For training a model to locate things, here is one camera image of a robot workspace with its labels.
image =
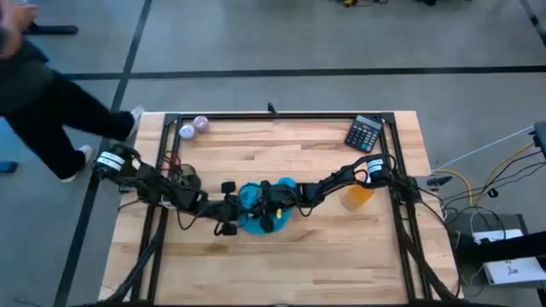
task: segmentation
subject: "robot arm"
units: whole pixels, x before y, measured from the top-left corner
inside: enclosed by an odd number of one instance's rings
[[[314,208],[334,191],[347,185],[358,184],[364,188],[382,188],[392,185],[395,174],[389,169],[389,156],[370,155],[358,159],[351,165],[341,167],[319,182],[272,185],[267,181],[254,184],[260,190],[259,197],[249,208],[241,204],[235,192],[234,182],[222,185],[224,200],[211,201],[208,194],[200,189],[200,179],[191,165],[178,165],[171,179],[163,177],[153,166],[142,162],[140,154],[133,148],[115,144],[102,152],[96,160],[94,173],[119,186],[135,188],[138,197],[151,206],[167,206],[194,217],[206,217],[219,221],[215,235],[235,235],[235,221],[240,216],[259,219],[265,232],[273,231],[273,217],[278,211],[287,211],[295,206]],[[360,169],[368,165],[368,171]],[[363,180],[356,174],[366,174]]]

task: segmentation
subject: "white sticker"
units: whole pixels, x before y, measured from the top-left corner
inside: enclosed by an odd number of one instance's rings
[[[110,159],[120,165],[123,165],[125,163],[125,160],[124,159],[121,159],[119,156],[113,154],[113,153],[109,153],[109,152],[102,152],[101,153],[101,157],[104,157],[104,158],[107,158],[107,159]]]
[[[168,199],[164,196],[161,196],[160,205],[164,206],[167,209],[177,209]]]
[[[375,165],[368,168],[368,173],[373,173],[374,171],[381,171],[383,169],[383,166],[381,165]]]
[[[96,160],[96,163],[101,163],[101,164],[104,164],[104,165],[108,165],[108,166],[112,167],[113,169],[115,169],[116,171],[121,170],[121,165],[113,162],[112,160],[105,159],[103,157],[99,157],[99,159]]]
[[[368,173],[371,174],[374,171],[381,171],[383,169],[383,159],[377,159],[368,162]]]
[[[383,165],[383,159],[377,159],[377,160],[368,162],[368,168],[371,168],[372,166],[376,166],[376,165]]]

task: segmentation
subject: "wooden table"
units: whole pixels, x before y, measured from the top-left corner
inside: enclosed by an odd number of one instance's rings
[[[155,165],[164,116],[146,113],[142,117],[135,148],[151,165]],[[409,175],[429,175],[416,113],[401,111],[395,116]],[[362,153],[343,144],[349,125],[346,119],[217,121],[207,134],[182,143],[179,155],[183,163],[196,168],[211,198],[221,199],[220,183],[227,180],[235,180],[238,187],[249,181],[275,182],[279,177],[316,182],[354,162]],[[374,154],[379,152],[378,143]],[[285,229],[266,236],[240,231],[237,236],[216,237],[212,233],[216,222],[206,219],[182,231],[171,211],[155,303],[406,303],[387,189],[376,189],[358,211],[340,204],[344,192],[331,194],[310,217],[294,211]],[[135,198],[126,195],[122,203]],[[439,211],[434,198],[423,198]],[[134,265],[146,208],[137,204],[119,214],[100,299],[110,295]],[[417,206],[416,210],[427,261],[455,291],[457,273],[447,234],[427,208]],[[183,215],[184,224],[189,220]],[[419,285],[415,267],[413,272]]]

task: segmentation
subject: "white sneaker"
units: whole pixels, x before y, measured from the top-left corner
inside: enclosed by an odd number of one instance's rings
[[[82,153],[84,153],[85,155],[85,165],[87,165],[91,159],[93,158],[93,148],[90,146],[90,145],[84,145],[80,148],[78,148],[78,150]],[[76,176],[78,175],[79,171],[77,173],[75,173],[72,177],[69,177],[69,178],[66,178],[66,179],[61,179],[61,182],[63,183],[68,183],[68,182],[73,182],[74,179],[76,179]]]
[[[131,115],[133,116],[135,123],[133,124],[133,127],[131,128],[131,132],[129,132],[129,135],[125,139],[126,142],[137,133],[138,127],[140,126],[140,119],[142,118],[143,113],[144,113],[143,106],[138,106],[131,110]]]

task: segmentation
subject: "gray floor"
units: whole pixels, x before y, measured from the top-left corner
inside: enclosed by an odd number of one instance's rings
[[[529,3],[546,24],[546,5]],[[80,33],[32,41],[62,72],[122,72],[143,4],[42,1],[40,21],[74,23]],[[523,65],[546,65],[546,49],[515,0],[450,0],[435,8],[391,0],[355,9],[326,0],[152,0],[132,71]],[[112,104],[118,81],[79,83]],[[417,110],[438,167],[545,119],[545,83],[544,73],[131,80],[121,107],[246,111],[275,101],[279,110]],[[100,141],[76,131],[70,137],[95,148]],[[90,174],[62,185],[3,121],[0,140],[0,159],[20,162],[14,175],[0,177],[0,305],[51,306]],[[528,142],[522,134],[449,167],[479,186],[491,167]],[[531,231],[546,230],[545,179],[539,172],[483,205],[522,213]],[[454,181],[443,195],[460,190]],[[115,187],[102,184],[69,304],[96,298],[118,203]],[[473,300],[539,306],[533,291],[511,288],[487,288]]]

